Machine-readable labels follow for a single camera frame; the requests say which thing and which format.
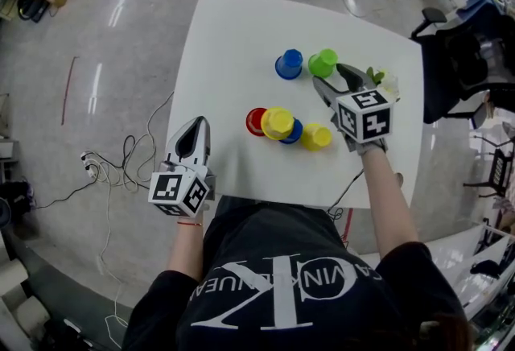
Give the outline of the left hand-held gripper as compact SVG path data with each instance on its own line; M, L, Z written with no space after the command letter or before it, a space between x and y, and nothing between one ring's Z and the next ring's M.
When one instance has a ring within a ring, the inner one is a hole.
M197 217L215 196L210 153L208 120L199 116L185 123L167 143L166 162L152 173L148 202L169 216Z

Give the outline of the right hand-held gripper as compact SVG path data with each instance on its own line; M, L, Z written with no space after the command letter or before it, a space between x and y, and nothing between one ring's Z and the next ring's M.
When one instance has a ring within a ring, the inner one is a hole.
M337 64L336 70L352 93L335 89L319 76L312 82L324 104L333 110L348 150L361 152L378 145L385 151L385 138L393 132L393 95L383 88L371 89L370 76L360 69Z

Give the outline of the green paper cup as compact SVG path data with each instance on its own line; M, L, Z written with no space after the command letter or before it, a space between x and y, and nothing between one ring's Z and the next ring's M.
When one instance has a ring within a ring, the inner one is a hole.
M319 53L312 55L308 60L308 70L313 76L323 79L333 74L338 55L330 48L321 50Z

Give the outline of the yellow paper cup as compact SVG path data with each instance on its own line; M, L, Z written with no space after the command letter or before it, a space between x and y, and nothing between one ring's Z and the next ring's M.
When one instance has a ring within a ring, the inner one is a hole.
M272 107L267 109L261 118L261 128L263 134L275 141L287 138L295 124L293 114L282 107Z
M321 151L331 144L332 132L317 123L307 124L303 127L300 141L309 151Z

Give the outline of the blue paper cup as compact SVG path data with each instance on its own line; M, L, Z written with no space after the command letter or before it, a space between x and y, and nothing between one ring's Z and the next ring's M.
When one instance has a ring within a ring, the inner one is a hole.
M296 49L288 49L277 58L274 65L276 73L284 80L297 78L303 70L302 53Z
M303 133L303 124L301 123L300 120L295 118L292 131L286 138L281 139L280 142L283 144L287 144L287 145L293 144L300 140L302 133Z

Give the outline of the red paper cup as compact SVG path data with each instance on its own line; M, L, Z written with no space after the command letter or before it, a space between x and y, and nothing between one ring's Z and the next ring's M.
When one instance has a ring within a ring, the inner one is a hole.
M246 129L254 136L264 137L262 130L262 116L266 112L266 108L257 107L249 111L245 119Z

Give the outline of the person's right forearm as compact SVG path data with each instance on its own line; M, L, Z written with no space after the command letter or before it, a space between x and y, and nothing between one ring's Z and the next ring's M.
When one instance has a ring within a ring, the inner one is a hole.
M377 249L380 258L384 258L407 242L418 242L418 232L386 153L379 147L372 147L361 160Z

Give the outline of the person's left forearm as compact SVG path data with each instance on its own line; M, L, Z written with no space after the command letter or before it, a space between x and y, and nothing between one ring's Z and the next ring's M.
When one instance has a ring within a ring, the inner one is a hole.
M202 221L179 219L167 269L177 271L199 282L203 274L203 252Z

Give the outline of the white potted flower plant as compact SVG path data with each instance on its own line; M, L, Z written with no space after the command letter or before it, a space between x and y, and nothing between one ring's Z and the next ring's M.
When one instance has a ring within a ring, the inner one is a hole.
M395 101L400 101L398 79L394 74L383 68L374 69L372 67L368 67L365 73L377 87L382 87L395 98Z

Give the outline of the white power strip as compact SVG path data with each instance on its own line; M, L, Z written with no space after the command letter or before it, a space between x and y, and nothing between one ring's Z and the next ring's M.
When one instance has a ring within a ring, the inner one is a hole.
M91 151L85 151L80 154L80 160L84 165L84 169L88 173L88 175L97 180L100 174L99 163L93 158L93 153Z

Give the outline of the white table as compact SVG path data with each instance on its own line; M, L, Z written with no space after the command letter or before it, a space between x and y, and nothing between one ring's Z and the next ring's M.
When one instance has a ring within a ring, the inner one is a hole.
M281 106L303 124L330 126L331 110L311 75L286 81L274 64L294 48L304 58L332 49L343 64L383 69L398 79L400 101L388 137L389 161L414 193L422 141L420 47L404 36L352 16L287 0L198 0L184 45L168 123L170 134L203 116L210 125L209 166L222 195L310 206L369 206L362 164L343 136L309 151L252 135L257 107Z

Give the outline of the black office chair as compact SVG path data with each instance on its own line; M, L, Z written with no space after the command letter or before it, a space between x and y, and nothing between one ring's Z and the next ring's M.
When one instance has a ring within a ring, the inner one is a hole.
M441 118L465 118L452 113L461 101L496 89L515 90L515 18L482 7L465 22L433 35L422 35L432 24L444 24L445 14L436 8L422 10L423 22L410 39L422 49L423 122Z

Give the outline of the person's black printed shirt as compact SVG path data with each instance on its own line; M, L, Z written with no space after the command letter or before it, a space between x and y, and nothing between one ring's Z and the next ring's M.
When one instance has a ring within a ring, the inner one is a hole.
M472 339L421 242L371 267L324 211L260 203L212 220L198 279L159 274L122 351L472 351Z

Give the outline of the red floor tape strip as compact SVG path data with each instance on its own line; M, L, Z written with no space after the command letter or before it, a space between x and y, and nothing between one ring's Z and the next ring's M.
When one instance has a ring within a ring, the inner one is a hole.
M352 224L353 211L354 211L353 208L350 208L348 210L348 215L347 215L347 219L346 219L346 222L345 222L344 232L341 235L341 241L344 244L348 243L348 235L349 235L349 231L350 231L351 224Z
M64 90L62 110L61 110L61 119L60 119L60 125L61 126L63 126L64 123L65 123L66 109L67 109L67 103L68 103L68 95L69 95L69 90L70 90L70 85L71 85L71 80L72 80L73 69L74 69L75 63L76 63L76 61L78 59L80 59L79 56L73 56L72 61L71 61L70 66L69 66L68 75L67 75L67 79L66 79L65 90Z

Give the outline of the black metal chair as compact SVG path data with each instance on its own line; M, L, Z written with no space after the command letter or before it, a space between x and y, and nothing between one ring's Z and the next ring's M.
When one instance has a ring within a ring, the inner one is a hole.
M502 122L502 129L508 139L501 143L495 143L484 137L475 135L474 138L479 138L482 141L494 147L494 152L489 154L493 157L492 166L488 174L488 180L479 183L463 183L465 188L491 188L492 192L486 195L478 195L479 198L489 198L492 196L499 196L501 198L506 196L509 186L509 177L515 165L515 126L509 122ZM509 155L506 155L501 148L504 145L511 144L513 149Z

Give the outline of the white side desk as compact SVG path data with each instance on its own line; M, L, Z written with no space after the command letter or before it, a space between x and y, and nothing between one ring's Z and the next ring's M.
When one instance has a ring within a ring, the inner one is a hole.
M495 349L515 318L515 236L482 223L427 246L464 309L476 346ZM486 259L500 265L499 279L470 274Z

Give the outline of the small black bag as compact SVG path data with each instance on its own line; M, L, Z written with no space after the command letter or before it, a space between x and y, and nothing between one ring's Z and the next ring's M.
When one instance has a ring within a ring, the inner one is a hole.
M501 273L500 265L491 259L477 262L470 269L471 275L485 275L493 279L499 279Z

